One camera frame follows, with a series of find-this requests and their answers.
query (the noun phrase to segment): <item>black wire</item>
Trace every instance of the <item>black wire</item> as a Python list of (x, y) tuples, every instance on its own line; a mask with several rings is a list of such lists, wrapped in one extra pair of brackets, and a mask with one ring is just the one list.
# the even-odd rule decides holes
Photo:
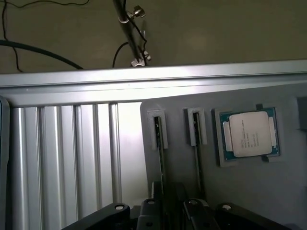
[(121, 44), (121, 45), (118, 47), (118, 49), (117, 49), (117, 51), (116, 51), (116, 53), (115, 53), (115, 55), (114, 55), (114, 58), (113, 58), (112, 68), (115, 68), (116, 58), (117, 58), (117, 56), (118, 56), (120, 50), (121, 50), (124, 46), (126, 46), (126, 45), (128, 45), (128, 42), (124, 42), (123, 44)]
[(11, 3), (11, 2), (7, 2), (6, 0), (0, 0), (0, 2), (6, 2), (7, 4), (12, 5), (12, 6), (14, 6), (14, 7), (23, 8), (23, 7), (26, 7), (26, 6), (29, 6), (29, 5), (33, 5), (33, 4), (36, 4), (36, 3), (41, 3), (41, 2), (54, 3), (54, 4), (61, 5), (61, 6), (69, 6), (69, 5), (84, 6), (84, 5), (86, 5), (87, 3), (89, 3), (90, 0), (87, 0), (87, 1), (84, 2), (84, 3), (75, 3), (75, 2), (60, 3), (60, 2), (56, 2), (56, 1), (50, 1), (50, 0), (38, 0), (38, 1), (33, 1), (33, 2), (27, 3), (27, 4), (25, 4), (25, 5), (21, 5), (21, 6), (18, 6), (18, 5), (16, 5), (16, 4), (14, 4), (14, 3)]
[[(5, 0), (4, 1), (4, 6), (3, 6), (3, 9), (2, 9), (2, 29), (3, 29), (3, 37), (4, 37), (4, 39), (6, 41), (8, 41), (8, 38), (6, 36), (6, 27), (5, 27), (5, 13), (6, 13), (7, 5), (8, 5), (8, 3)], [(16, 67), (17, 67), (18, 71), (22, 73), (23, 71), (19, 67), (19, 60), (18, 60), (17, 50), (14, 47), (13, 47), (13, 51), (15, 53)]]
[(134, 28), (137, 30), (137, 32), (139, 33), (139, 35), (141, 36), (141, 38), (144, 41), (143, 44), (143, 51), (142, 54), (144, 55), (144, 52), (146, 50), (146, 44), (147, 44), (147, 40), (145, 39), (145, 37), (143, 36), (142, 32), (140, 31), (140, 29), (138, 28), (138, 26), (134, 23), (134, 21), (132, 19), (130, 19), (130, 17), (127, 15), (127, 18), (129, 19), (129, 21), (131, 22), (131, 24), (134, 26)]
[(47, 50), (40, 49), (40, 48), (37, 48), (37, 47), (34, 47), (34, 46), (29, 46), (29, 45), (26, 45), (26, 44), (6, 41), (6, 40), (0, 40), (0, 46), (9, 46), (9, 47), (14, 47), (14, 48), (18, 48), (18, 49), (29, 50), (29, 51), (32, 51), (32, 52), (35, 52), (35, 53), (40, 53), (40, 54), (55, 58), (59, 61), (65, 62), (66, 64), (71, 65), (71, 66), (75, 67), (76, 69), (83, 69), (81, 66), (77, 65), (76, 63), (74, 63), (72, 61), (69, 61), (68, 59), (66, 59), (66, 58), (64, 58), (60, 55), (51, 53)]

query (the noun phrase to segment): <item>gray wall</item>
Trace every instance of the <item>gray wall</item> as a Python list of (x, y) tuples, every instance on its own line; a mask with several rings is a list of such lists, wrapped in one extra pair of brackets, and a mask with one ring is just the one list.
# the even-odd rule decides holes
[[(149, 186), (159, 180), (159, 158), (152, 150), (148, 111), (164, 110), (168, 149), (165, 150), (166, 175), (182, 182), (190, 197), (198, 197), (194, 149), (189, 144), (185, 108), (204, 108), (207, 144), (201, 147), (206, 201), (210, 207), (230, 202), (281, 224), (296, 224), (307, 230), (307, 145), (306, 133), (298, 130), (295, 98), (306, 97), (307, 84), (262, 87), (150, 99), (141, 105), (143, 140)], [(253, 111), (262, 103), (274, 107), (280, 157), (263, 161), (260, 156), (237, 159), (237, 166), (220, 167), (214, 140), (212, 109)]]
[[(32, 0), (11, 1), (21, 5)], [(152, 66), (307, 58), (304, 0), (128, 0), (128, 9), (136, 4), (147, 13), (143, 26)], [(91, 0), (81, 7), (9, 6), (7, 20), (11, 40), (45, 48), (85, 69), (109, 68), (125, 42), (112, 0)], [(26, 72), (72, 69), (18, 52)], [(117, 67), (128, 67), (131, 59), (125, 47)], [(6, 72), (16, 72), (15, 58), (11, 48), (0, 47), (0, 73)]]

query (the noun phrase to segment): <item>bolt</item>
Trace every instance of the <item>bolt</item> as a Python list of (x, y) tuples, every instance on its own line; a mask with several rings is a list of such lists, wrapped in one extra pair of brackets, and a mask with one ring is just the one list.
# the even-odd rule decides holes
[(222, 208), (225, 209), (226, 211), (231, 210), (231, 207), (229, 205), (223, 205)]
[(117, 205), (117, 206), (115, 206), (115, 209), (116, 209), (116, 210), (122, 210), (123, 208), (124, 208), (123, 205)]
[(192, 204), (192, 205), (196, 205), (197, 201), (196, 200), (190, 200), (189, 203)]

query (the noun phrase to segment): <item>black mechanical arm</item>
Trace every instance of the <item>black mechanical arm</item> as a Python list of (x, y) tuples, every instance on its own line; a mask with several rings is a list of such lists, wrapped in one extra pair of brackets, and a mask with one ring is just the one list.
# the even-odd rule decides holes
[(188, 198), (183, 184), (174, 183), (172, 187), (174, 193), (170, 200), (165, 199), (161, 182), (154, 182), (152, 197), (140, 207), (130, 209), (125, 204), (114, 203), (63, 230), (289, 229), (231, 203), (220, 204), (213, 210), (204, 200)]

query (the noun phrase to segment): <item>metal frame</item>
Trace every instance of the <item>metal frame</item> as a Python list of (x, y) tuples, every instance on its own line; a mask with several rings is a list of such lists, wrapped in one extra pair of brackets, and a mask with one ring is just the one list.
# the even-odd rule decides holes
[(307, 60), (1, 75), (13, 229), (60, 229), (147, 198), (143, 100), (302, 82)]

